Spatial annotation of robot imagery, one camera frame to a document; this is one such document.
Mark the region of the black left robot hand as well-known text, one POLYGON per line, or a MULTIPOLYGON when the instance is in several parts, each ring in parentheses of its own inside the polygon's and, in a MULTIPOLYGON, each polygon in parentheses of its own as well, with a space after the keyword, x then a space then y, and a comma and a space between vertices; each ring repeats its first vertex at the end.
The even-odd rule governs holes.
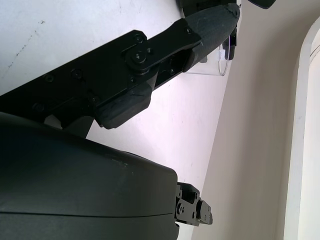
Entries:
MULTIPOLYGON (((276 0, 248 0, 251 4, 261 8, 269 9, 276 0)), ((195 7, 196 10, 204 9, 207 7, 214 7, 218 5, 238 4, 241 0, 178 0, 179 5, 182 8, 195 7)))

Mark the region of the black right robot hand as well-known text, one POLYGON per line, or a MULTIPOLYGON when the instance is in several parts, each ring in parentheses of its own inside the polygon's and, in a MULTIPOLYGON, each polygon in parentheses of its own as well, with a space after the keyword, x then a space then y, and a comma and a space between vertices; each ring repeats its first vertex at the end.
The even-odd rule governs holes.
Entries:
POLYGON ((175 240, 180 224, 211 225, 211 207, 176 172, 88 140, 149 107, 236 29, 222 3, 147 38, 132 30, 0 97, 3 240, 175 240))

